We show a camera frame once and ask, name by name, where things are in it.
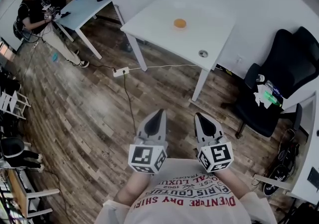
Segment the black t-shirt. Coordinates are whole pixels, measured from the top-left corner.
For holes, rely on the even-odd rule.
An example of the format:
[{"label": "black t-shirt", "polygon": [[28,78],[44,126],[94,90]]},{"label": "black t-shirt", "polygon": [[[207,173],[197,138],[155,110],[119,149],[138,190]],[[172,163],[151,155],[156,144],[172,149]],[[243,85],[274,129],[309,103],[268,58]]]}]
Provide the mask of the black t-shirt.
[{"label": "black t-shirt", "polygon": [[[43,6],[41,5],[40,0],[23,0],[18,10],[18,17],[20,20],[29,17],[30,23],[36,23],[44,20],[45,11],[42,9]],[[47,23],[35,28],[32,30],[33,34],[40,33],[46,26]]]}]

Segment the forearm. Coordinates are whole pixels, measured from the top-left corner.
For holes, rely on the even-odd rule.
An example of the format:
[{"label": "forearm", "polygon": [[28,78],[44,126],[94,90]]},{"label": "forearm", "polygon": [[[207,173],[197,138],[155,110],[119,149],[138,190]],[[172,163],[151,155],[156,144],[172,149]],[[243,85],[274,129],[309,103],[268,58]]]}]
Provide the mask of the forearm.
[{"label": "forearm", "polygon": [[148,186],[152,175],[134,172],[113,201],[131,206]]},{"label": "forearm", "polygon": [[216,171],[214,175],[217,176],[238,198],[241,199],[244,195],[250,192],[248,186],[240,180],[229,168]]},{"label": "forearm", "polygon": [[44,25],[46,23],[47,23],[47,21],[44,19],[44,20],[36,22],[36,23],[30,23],[28,26],[26,26],[26,28],[28,30],[33,30],[33,29],[35,29],[37,27],[40,27],[40,26],[42,26],[42,25]]}]

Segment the white cable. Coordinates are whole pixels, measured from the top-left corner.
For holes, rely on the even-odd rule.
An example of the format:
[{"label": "white cable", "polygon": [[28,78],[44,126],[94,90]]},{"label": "white cable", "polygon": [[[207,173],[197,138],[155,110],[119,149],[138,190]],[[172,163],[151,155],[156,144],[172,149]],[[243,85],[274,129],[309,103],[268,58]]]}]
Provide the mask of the white cable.
[{"label": "white cable", "polygon": [[[153,67],[147,67],[147,68],[155,68],[155,67],[182,67],[182,66],[197,67],[197,65],[165,65],[165,66],[153,66]],[[130,68],[130,70],[136,70],[136,69],[141,69],[141,67]]]}]

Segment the sleeve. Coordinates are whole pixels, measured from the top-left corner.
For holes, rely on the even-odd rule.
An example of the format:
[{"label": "sleeve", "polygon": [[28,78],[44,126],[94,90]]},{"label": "sleeve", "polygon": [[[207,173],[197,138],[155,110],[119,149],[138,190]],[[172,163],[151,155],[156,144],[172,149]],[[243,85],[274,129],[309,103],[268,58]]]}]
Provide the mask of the sleeve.
[{"label": "sleeve", "polygon": [[29,17],[29,11],[26,5],[21,4],[18,10],[18,17],[20,20],[24,20]]},{"label": "sleeve", "polygon": [[258,198],[254,192],[244,195],[240,202],[248,212],[252,221],[262,224],[276,224],[276,218],[266,198]]},{"label": "sleeve", "polygon": [[108,200],[103,204],[94,224],[123,224],[130,207]]}]

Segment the chair armrest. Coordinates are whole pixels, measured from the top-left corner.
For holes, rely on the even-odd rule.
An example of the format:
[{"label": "chair armrest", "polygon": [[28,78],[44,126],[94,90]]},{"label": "chair armrest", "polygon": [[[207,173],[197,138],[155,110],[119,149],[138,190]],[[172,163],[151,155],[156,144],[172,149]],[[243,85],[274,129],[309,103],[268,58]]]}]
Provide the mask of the chair armrest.
[{"label": "chair armrest", "polygon": [[251,67],[248,69],[248,72],[245,76],[245,84],[248,86],[248,88],[253,89],[253,87],[256,84],[256,79],[260,71],[260,65],[257,65],[256,63],[252,64]]},{"label": "chair armrest", "polygon": [[300,104],[297,104],[295,112],[280,114],[280,118],[288,118],[293,122],[294,131],[299,130],[302,116],[303,116],[303,107]]}]

